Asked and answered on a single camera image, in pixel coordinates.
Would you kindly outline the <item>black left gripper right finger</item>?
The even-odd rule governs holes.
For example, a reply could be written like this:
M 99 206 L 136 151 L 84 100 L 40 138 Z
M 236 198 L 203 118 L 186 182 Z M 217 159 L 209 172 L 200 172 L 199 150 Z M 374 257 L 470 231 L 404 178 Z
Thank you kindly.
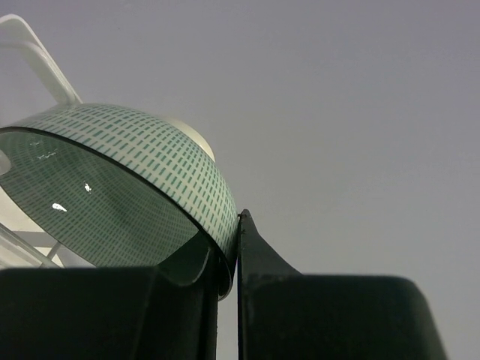
M 427 299 L 384 275 L 302 274 L 238 223 L 240 359 L 445 359 Z

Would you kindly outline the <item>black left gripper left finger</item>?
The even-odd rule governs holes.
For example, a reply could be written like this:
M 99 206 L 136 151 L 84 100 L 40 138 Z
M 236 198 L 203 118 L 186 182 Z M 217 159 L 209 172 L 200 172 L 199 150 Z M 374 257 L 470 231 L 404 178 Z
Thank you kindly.
M 213 359 L 218 256 L 201 235 L 161 264 L 1 272 L 3 359 Z

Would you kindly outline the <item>dark green bowl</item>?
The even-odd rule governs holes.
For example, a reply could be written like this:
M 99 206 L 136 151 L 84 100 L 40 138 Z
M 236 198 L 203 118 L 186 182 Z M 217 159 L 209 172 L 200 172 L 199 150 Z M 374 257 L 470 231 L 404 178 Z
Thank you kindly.
M 1 129 L 1 188 L 34 224 L 97 267 L 156 266 L 201 235 L 219 250 L 219 296 L 236 263 L 237 212 L 188 135 L 123 106 L 56 106 Z

